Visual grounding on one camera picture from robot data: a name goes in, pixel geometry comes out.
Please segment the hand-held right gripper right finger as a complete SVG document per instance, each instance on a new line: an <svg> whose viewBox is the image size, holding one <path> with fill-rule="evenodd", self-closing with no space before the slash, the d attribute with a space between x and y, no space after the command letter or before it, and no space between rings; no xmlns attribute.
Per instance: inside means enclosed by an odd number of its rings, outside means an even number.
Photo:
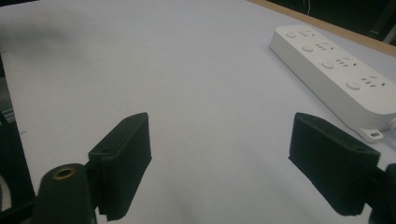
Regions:
<svg viewBox="0 0 396 224"><path fill-rule="evenodd" d="M325 119L294 116L289 159L342 216L359 215L380 153Z"/></svg>

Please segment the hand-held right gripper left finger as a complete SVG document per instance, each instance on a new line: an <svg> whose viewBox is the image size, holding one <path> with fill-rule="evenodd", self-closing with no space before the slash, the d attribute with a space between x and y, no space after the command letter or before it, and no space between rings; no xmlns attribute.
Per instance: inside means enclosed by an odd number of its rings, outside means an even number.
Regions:
<svg viewBox="0 0 396 224"><path fill-rule="evenodd" d="M128 213L150 161L146 112L123 119L89 152L87 175L93 206L108 221Z"/></svg>

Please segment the white power strip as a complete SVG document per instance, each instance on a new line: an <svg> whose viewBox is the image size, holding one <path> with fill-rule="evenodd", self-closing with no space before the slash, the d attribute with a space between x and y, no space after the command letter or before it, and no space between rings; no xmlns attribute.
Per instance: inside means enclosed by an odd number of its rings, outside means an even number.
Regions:
<svg viewBox="0 0 396 224"><path fill-rule="evenodd" d="M369 143L396 135L396 84L306 25L275 29L270 50Z"/></svg>

